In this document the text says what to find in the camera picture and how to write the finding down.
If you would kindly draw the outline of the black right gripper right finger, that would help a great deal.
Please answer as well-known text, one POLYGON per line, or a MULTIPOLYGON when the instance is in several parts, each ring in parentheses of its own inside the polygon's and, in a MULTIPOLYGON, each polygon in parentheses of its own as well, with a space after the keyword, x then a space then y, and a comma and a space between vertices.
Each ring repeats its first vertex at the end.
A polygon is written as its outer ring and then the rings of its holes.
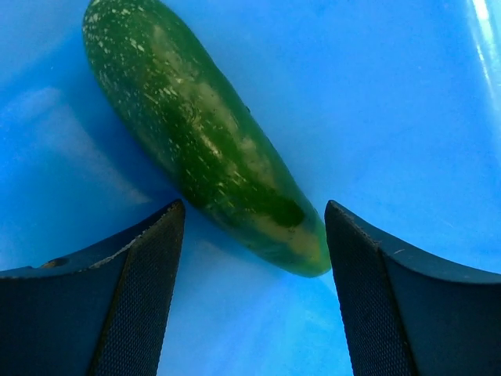
POLYGON ((325 221, 354 374, 499 374, 499 274, 432 255, 336 201, 325 221))

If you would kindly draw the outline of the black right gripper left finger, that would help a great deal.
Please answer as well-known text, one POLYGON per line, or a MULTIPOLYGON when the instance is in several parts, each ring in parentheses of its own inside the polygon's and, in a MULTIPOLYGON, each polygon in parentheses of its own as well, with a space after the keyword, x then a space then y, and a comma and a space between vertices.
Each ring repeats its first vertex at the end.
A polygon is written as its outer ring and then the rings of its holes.
POLYGON ((4 375, 155 375, 181 256, 185 208, 43 266, 1 274, 4 375))

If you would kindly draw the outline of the green cucumber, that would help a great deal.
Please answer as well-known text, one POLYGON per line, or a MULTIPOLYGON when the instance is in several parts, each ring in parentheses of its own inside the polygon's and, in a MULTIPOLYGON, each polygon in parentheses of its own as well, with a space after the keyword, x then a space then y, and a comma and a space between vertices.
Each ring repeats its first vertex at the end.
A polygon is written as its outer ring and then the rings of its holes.
POLYGON ((319 213, 176 13, 161 1, 91 1, 82 34, 117 116, 195 209, 289 273, 330 270, 319 213))

